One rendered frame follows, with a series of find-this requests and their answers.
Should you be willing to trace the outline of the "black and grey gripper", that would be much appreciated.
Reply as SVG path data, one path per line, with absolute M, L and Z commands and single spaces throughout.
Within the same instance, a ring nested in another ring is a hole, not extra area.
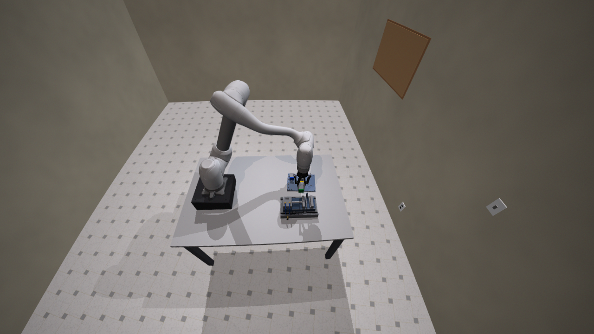
M 297 176 L 299 177 L 298 178 L 298 181 L 296 179 Z M 307 180 L 305 180 L 306 177 L 308 177 Z M 299 172 L 297 172 L 297 174 L 294 174 L 295 184 L 297 184 L 297 189 L 299 190 L 299 183 L 300 183 L 301 178 L 304 178 L 303 188 L 305 190 L 305 185 L 309 183 L 310 177 L 311 177 L 311 174 L 308 174 L 308 173 L 299 173 Z

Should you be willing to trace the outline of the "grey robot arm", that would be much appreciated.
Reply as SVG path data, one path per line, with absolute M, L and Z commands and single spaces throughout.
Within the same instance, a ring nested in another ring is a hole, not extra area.
M 213 199 L 215 195 L 225 195 L 228 178 L 224 177 L 224 171 L 231 160 L 231 141 L 237 123 L 263 135 L 290 136 L 298 147 L 297 170 L 299 173 L 309 172 L 314 148 L 312 133 L 309 131 L 298 132 L 291 128 L 260 122 L 245 108 L 249 95 L 248 85 L 236 80 L 227 85 L 224 92 L 214 92 L 210 99 L 211 105 L 223 116 L 219 136 L 212 147 L 209 159 L 202 161 L 199 166 L 199 174 L 205 186 L 201 194 L 210 195 L 212 197 L 209 197 L 210 199 Z

